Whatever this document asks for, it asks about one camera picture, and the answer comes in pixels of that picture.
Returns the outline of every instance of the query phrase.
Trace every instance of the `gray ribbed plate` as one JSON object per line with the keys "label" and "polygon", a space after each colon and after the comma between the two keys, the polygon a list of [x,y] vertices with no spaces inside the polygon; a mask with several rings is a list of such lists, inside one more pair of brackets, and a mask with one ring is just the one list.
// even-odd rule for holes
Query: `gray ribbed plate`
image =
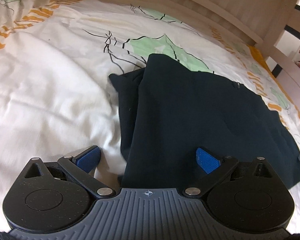
{"label": "gray ribbed plate", "polygon": [[176,189],[122,189],[113,198],[96,201],[91,212],[68,229],[41,235],[13,229],[10,234],[22,240],[282,240],[289,235],[285,229],[267,234],[229,229],[215,221],[200,200],[180,196]]}

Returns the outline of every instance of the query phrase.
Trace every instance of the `silver screw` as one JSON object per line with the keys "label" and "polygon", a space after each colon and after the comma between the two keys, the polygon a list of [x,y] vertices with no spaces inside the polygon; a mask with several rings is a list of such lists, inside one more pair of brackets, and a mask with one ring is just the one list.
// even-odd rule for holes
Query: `silver screw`
{"label": "silver screw", "polygon": [[97,193],[100,196],[108,196],[112,193],[112,189],[108,188],[108,187],[102,187],[100,189],[97,190]]}
{"label": "silver screw", "polygon": [[185,190],[185,192],[190,196],[196,196],[200,194],[201,190],[199,190],[197,187],[189,187]]}

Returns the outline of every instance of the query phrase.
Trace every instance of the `bed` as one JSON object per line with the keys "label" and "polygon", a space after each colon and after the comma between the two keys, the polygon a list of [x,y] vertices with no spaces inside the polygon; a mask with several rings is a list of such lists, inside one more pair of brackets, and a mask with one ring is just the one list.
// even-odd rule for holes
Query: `bed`
{"label": "bed", "polygon": [[[300,149],[300,112],[251,46],[259,35],[196,16],[171,0],[0,0],[0,231],[9,230],[4,196],[34,156],[56,161],[98,145],[94,176],[118,187],[125,161],[108,75],[145,67],[151,53],[243,83],[278,111]],[[287,229],[300,233],[300,182],[289,191]]]}

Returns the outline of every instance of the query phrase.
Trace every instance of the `blue textured pad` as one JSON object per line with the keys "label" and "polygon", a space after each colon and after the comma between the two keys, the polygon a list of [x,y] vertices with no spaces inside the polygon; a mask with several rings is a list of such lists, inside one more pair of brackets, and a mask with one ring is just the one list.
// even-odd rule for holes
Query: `blue textured pad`
{"label": "blue textured pad", "polygon": [[197,163],[199,166],[207,173],[213,172],[216,168],[218,168],[221,164],[220,161],[216,158],[212,157],[209,153],[202,150],[201,148],[197,149],[195,154]]}
{"label": "blue textured pad", "polygon": [[85,153],[80,156],[76,161],[75,165],[77,165],[80,169],[89,173],[95,166],[97,166],[100,162],[101,151],[99,147],[95,147],[91,151]]}

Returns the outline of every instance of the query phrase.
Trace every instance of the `bed frame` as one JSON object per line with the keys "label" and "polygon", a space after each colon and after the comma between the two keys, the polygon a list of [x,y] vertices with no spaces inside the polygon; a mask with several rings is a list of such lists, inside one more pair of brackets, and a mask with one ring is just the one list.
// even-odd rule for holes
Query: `bed frame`
{"label": "bed frame", "polygon": [[300,69],[280,52],[276,42],[286,25],[300,32],[298,0],[142,0],[145,5],[200,30],[202,22],[256,46],[282,68],[278,81],[300,110]]}

